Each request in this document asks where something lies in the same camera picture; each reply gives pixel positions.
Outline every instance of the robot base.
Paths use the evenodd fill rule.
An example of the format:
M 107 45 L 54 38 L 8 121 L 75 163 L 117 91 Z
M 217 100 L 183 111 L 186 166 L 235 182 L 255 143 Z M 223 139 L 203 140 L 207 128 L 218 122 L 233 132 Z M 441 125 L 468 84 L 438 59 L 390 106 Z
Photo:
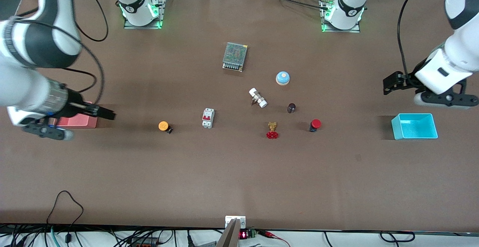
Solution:
M 166 0 L 158 0 L 159 7 L 151 6 L 151 12 L 153 14 L 158 14 L 158 17 L 154 18 L 149 24 L 144 26 L 135 26 L 132 25 L 128 20 L 123 16 L 125 22 L 123 24 L 124 29 L 161 29 L 163 27 L 163 15 L 165 14 L 165 3 Z
M 330 12 L 331 12 L 332 8 L 334 7 L 334 0 L 328 1 L 326 3 L 323 2 L 323 1 L 319 1 L 319 4 L 320 4 L 320 6 L 324 6 L 324 7 L 328 8 L 328 10 L 322 10 L 322 9 L 320 10 L 321 31 L 322 32 L 343 32 L 343 33 L 359 33 L 359 32 L 361 32 L 360 28 L 359 28 L 359 21 L 361 20 L 361 15 L 359 15 L 359 20 L 358 20 L 358 22 L 356 22 L 356 25 L 353 28 L 346 29 L 346 30 L 338 29 L 338 28 L 332 26 L 332 24 L 325 19 L 326 17 L 328 17 L 330 15 Z

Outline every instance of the green led light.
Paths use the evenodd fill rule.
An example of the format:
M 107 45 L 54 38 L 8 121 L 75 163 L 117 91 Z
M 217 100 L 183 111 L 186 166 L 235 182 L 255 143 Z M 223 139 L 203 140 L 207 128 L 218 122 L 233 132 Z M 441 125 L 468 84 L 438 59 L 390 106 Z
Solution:
M 153 17 L 158 16 L 158 8 L 156 6 L 152 6 L 152 5 L 148 4 L 148 8 L 149 8 L 149 10 L 151 12 L 151 15 Z

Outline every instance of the metal bracket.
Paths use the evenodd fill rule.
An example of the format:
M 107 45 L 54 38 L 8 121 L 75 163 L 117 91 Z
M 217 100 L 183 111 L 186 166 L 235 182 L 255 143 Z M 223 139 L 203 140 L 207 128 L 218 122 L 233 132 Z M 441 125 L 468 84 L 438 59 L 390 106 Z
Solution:
M 232 219 L 239 219 L 241 224 L 241 229 L 246 228 L 246 216 L 234 216 L 234 215 L 226 215 L 225 216 L 225 227 L 228 226 L 229 222 Z

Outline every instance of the blue bin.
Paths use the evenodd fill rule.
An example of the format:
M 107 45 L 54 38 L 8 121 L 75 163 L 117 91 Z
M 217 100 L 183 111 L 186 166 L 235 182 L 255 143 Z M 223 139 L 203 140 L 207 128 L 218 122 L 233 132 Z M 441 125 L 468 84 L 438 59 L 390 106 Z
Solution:
M 437 138 L 431 113 L 400 113 L 391 120 L 396 140 L 431 140 Z

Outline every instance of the electronic component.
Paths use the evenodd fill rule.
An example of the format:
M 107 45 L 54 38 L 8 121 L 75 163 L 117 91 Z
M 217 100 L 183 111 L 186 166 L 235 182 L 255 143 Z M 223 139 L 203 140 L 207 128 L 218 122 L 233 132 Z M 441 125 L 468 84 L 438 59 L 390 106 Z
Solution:
M 318 128 L 320 128 L 320 127 L 321 127 L 321 121 L 318 120 L 318 119 L 314 119 L 309 124 L 309 132 L 316 132 L 318 130 Z
M 288 72 L 281 71 L 276 75 L 276 82 L 279 85 L 287 85 L 289 83 L 289 74 Z
M 130 240 L 131 247 L 156 247 L 157 237 L 134 237 Z
M 276 122 L 269 122 L 268 127 L 270 131 L 266 133 L 266 137 L 269 138 L 270 140 L 278 138 L 278 133 L 275 132 L 276 130 L 277 123 Z
M 247 229 L 241 229 L 239 231 L 239 239 L 240 240 L 246 240 L 248 238 L 256 237 L 257 233 L 256 230 L 252 228 L 247 228 Z
M 288 113 L 293 113 L 296 110 L 296 105 L 291 103 L 288 105 L 287 111 Z
M 171 134 L 171 132 L 173 131 L 173 128 L 171 128 L 171 126 L 165 121 L 162 121 L 158 124 L 158 129 L 160 129 L 161 131 L 165 131 L 168 134 Z
M 246 58 L 248 46 L 228 42 L 225 55 L 223 56 L 223 68 L 243 72 L 243 64 Z
M 208 129 L 212 128 L 213 118 L 214 118 L 214 109 L 205 108 L 205 110 L 203 111 L 203 117 L 202 117 L 203 127 Z
M 249 93 L 253 97 L 251 100 L 252 106 L 256 103 L 258 103 L 261 108 L 264 108 L 266 105 L 268 105 L 268 102 L 260 95 L 256 88 L 252 88 Z

